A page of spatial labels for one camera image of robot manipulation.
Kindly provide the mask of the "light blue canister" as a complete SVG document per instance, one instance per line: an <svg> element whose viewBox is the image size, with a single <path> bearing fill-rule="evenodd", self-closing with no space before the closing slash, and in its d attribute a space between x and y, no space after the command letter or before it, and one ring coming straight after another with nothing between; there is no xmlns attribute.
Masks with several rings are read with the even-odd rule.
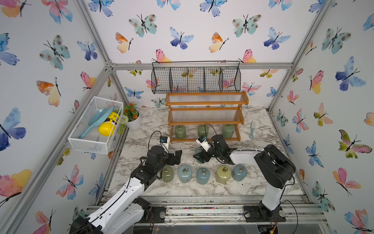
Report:
<svg viewBox="0 0 374 234"><path fill-rule="evenodd" d="M182 183L189 183L192 179L192 168L189 165L181 165L178 168L178 177Z"/></svg>

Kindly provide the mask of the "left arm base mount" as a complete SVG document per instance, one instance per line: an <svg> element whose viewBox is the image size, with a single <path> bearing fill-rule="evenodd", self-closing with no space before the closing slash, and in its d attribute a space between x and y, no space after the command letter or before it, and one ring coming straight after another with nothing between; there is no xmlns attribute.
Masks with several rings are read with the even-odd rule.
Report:
<svg viewBox="0 0 374 234"><path fill-rule="evenodd" d="M138 197L133 201L134 204L140 205L143 215L137 223L159 224L165 222L166 207L153 206L147 200Z"/></svg>

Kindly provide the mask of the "yellow tea canister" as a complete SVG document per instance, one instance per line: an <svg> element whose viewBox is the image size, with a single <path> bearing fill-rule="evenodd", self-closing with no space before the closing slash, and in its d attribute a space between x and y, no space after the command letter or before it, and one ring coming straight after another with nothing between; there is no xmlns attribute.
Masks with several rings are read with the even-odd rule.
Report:
<svg viewBox="0 0 374 234"><path fill-rule="evenodd" d="M225 165L221 165L216 170L216 180L218 183L226 184L231 177L231 170Z"/></svg>

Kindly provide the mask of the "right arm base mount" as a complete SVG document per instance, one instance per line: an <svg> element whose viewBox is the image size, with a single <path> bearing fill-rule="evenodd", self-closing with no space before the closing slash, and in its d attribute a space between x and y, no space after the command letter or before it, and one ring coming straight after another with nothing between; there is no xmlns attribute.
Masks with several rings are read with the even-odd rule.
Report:
<svg viewBox="0 0 374 234"><path fill-rule="evenodd" d="M243 207L243 216L246 222L286 222L285 212L278 205L274 210L267 208L261 201L257 205Z"/></svg>

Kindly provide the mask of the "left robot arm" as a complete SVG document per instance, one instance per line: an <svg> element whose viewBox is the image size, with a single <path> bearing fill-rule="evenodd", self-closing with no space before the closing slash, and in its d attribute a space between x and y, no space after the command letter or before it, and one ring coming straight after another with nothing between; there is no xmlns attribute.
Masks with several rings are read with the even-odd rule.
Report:
<svg viewBox="0 0 374 234"><path fill-rule="evenodd" d="M152 204L141 197L162 169L181 162L182 151L169 153L165 147L156 145L148 150L140 164L130 175L124 186L103 206L87 218L77 217L70 234L121 234L142 219L151 219Z"/></svg>

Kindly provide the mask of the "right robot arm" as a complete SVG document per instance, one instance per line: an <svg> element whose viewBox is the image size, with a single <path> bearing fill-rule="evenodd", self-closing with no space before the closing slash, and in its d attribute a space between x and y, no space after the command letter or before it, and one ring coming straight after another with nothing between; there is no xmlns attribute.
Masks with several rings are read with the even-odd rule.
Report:
<svg viewBox="0 0 374 234"><path fill-rule="evenodd" d="M271 212L279 208L286 184L295 179L296 167L275 145L269 144L262 150L230 148L223 135L214 135L211 142L200 136L196 142L202 150L193 157L200 163L215 158L229 165L258 165L268 183L261 205Z"/></svg>

